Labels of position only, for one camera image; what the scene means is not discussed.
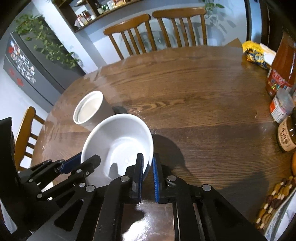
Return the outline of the small white bowl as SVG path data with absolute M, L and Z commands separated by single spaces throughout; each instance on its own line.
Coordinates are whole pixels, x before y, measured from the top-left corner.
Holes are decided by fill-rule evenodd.
M 91 131 L 82 149 L 82 163 L 93 155 L 101 159 L 99 166 L 86 178 L 87 184 L 101 187 L 123 176 L 127 167 L 135 165 L 138 153 L 144 156 L 143 178 L 146 178 L 154 143 L 149 127 L 141 118 L 121 113 L 103 120 Z

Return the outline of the white ramekin cup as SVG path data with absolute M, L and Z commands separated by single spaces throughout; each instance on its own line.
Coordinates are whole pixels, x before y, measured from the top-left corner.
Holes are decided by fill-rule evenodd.
M 91 132 L 103 120 L 113 115 L 115 112 L 103 93 L 95 90 L 84 96 L 77 104 L 73 121 Z

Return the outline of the wooden chair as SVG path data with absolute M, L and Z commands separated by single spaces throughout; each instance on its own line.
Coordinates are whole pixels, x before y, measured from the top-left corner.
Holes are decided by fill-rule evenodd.
M 207 11 L 204 7 L 190 7 L 157 10 L 152 12 L 152 16 L 158 21 L 167 48 L 171 48 L 172 46 L 163 19 L 168 19 L 171 21 L 174 30 L 174 36 L 177 41 L 177 46 L 180 48 L 182 47 L 181 36 L 183 36 L 186 47 L 190 46 L 189 39 L 191 39 L 192 46 L 197 45 L 197 39 L 195 36 L 193 23 L 191 21 L 191 18 L 195 16 L 200 17 L 203 45 L 207 45 L 207 32 L 205 23 L 206 13 Z
M 45 123 L 45 120 L 43 120 L 40 116 L 36 114 L 35 108 L 30 106 L 25 112 L 15 141 L 14 160 L 16 170 L 18 172 L 27 169 L 21 166 L 21 162 L 24 159 L 24 157 L 28 157 L 31 159 L 33 157 L 33 154 L 27 152 L 27 148 L 30 148 L 32 150 L 34 150 L 35 148 L 35 145 L 29 142 L 30 138 L 32 138 L 35 141 L 37 141 L 38 139 L 38 136 L 32 133 L 33 121 L 37 121 L 42 125 Z
M 141 54 L 138 46 L 140 47 L 143 54 L 147 53 L 145 45 L 144 45 L 144 41 L 143 41 L 143 39 L 140 35 L 140 32 L 138 30 L 138 27 L 141 24 L 145 25 L 145 29 L 147 30 L 148 41 L 151 45 L 152 51 L 157 51 L 156 42 L 155 42 L 154 36 L 152 34 L 151 25 L 149 23 L 150 20 L 151 20 L 151 16 L 149 14 L 142 14 L 142 15 L 136 16 L 134 18 L 131 18 L 129 20 L 123 21 L 121 23 L 112 25 L 103 31 L 104 35 L 109 37 L 120 60 L 123 60 L 124 56 L 113 37 L 113 34 L 115 34 L 115 33 L 121 34 L 122 39 L 125 43 L 126 49 L 127 49 L 130 56 L 133 56 L 134 53 L 136 55 Z

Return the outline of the grey refrigerator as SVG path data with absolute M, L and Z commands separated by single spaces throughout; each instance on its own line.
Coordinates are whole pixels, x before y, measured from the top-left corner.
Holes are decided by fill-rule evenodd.
M 16 30 L 10 33 L 4 70 L 18 87 L 46 112 L 50 112 L 63 92 L 85 75 L 79 66 L 67 69 L 33 49 Z

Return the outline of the orange fruit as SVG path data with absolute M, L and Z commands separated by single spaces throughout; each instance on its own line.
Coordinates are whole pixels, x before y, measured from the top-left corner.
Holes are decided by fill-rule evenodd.
M 292 175 L 296 176 L 296 152 L 294 152 L 292 155 L 291 170 L 292 170 Z

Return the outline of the brown sauce jar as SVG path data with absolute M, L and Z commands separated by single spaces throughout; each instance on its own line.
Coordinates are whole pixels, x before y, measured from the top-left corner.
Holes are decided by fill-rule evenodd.
M 286 117 L 278 126 L 277 141 L 284 152 L 295 149 L 295 124 L 292 114 Z

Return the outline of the white lid spice jar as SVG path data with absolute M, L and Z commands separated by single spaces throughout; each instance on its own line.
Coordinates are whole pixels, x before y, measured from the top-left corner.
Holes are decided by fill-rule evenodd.
M 295 103 L 288 91 L 280 88 L 270 103 L 269 110 L 273 120 L 280 124 L 292 113 Z

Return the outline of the hanging green vine plant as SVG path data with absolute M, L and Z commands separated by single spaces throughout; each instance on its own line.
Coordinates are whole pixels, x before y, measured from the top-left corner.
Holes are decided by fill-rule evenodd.
M 80 59 L 68 52 L 41 15 L 23 14 L 16 19 L 16 33 L 26 42 L 34 42 L 33 49 L 46 59 L 67 69 L 79 66 Z

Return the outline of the back left wooden chair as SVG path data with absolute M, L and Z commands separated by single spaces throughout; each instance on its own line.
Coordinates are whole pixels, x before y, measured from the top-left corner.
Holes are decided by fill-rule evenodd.
M 103 31 L 104 35 L 109 37 L 120 60 L 123 60 L 124 56 L 113 37 L 113 34 L 115 34 L 115 33 L 121 34 L 122 39 L 125 43 L 126 49 L 127 49 L 130 56 L 133 56 L 134 53 L 136 55 L 141 54 L 138 46 L 140 47 L 143 54 L 147 53 L 145 45 L 144 45 L 144 41 L 143 41 L 143 39 L 140 35 L 140 32 L 138 30 L 138 27 L 141 24 L 145 25 L 145 29 L 147 30 L 148 41 L 151 45 L 152 51 L 157 51 L 156 42 L 155 42 L 154 36 L 152 34 L 151 25 L 149 23 L 150 20 L 151 20 L 151 16 L 149 14 L 142 14 L 142 15 L 136 16 L 134 18 L 131 18 L 129 20 L 123 21 L 121 23 L 112 25 Z

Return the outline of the yellow snack bag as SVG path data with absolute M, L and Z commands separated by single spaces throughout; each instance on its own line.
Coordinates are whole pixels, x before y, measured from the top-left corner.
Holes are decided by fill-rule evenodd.
M 242 50 L 248 62 L 256 64 L 265 70 L 271 67 L 276 56 L 276 52 L 266 45 L 252 41 L 244 42 Z

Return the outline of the back right wooden chair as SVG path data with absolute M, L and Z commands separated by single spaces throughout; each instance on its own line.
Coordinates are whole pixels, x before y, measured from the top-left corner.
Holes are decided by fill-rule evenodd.
M 181 36 L 183 36 L 186 47 L 190 46 L 189 39 L 191 39 L 192 46 L 197 45 L 197 39 L 195 36 L 193 23 L 191 21 L 191 18 L 195 16 L 200 17 L 203 45 L 207 45 L 207 32 L 205 23 L 206 13 L 207 11 L 204 7 L 190 7 L 157 10 L 152 12 L 152 16 L 158 21 L 167 48 L 171 48 L 172 46 L 163 19 L 168 19 L 171 21 L 174 30 L 174 36 L 177 41 L 177 46 L 180 48 L 182 47 Z

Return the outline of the right green vine plant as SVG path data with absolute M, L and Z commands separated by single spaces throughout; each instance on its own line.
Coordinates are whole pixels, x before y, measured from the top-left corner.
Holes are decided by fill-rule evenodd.
M 202 3 L 204 4 L 204 9 L 206 11 L 205 17 L 208 19 L 213 14 L 213 11 L 215 9 L 223 9 L 225 8 L 224 5 L 221 5 L 219 3 L 215 3 L 214 0 L 202 0 Z

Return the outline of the dark wooden door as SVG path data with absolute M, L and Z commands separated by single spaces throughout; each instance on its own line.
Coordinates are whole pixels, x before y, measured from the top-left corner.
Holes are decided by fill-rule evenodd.
M 276 9 L 283 10 L 283 1 L 245 0 L 246 39 L 262 43 L 277 51 L 283 24 Z

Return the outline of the dark wooden wall shelf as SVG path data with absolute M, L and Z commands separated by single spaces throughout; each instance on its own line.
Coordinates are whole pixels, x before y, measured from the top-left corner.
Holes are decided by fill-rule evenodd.
M 51 1 L 74 32 L 138 1 Z

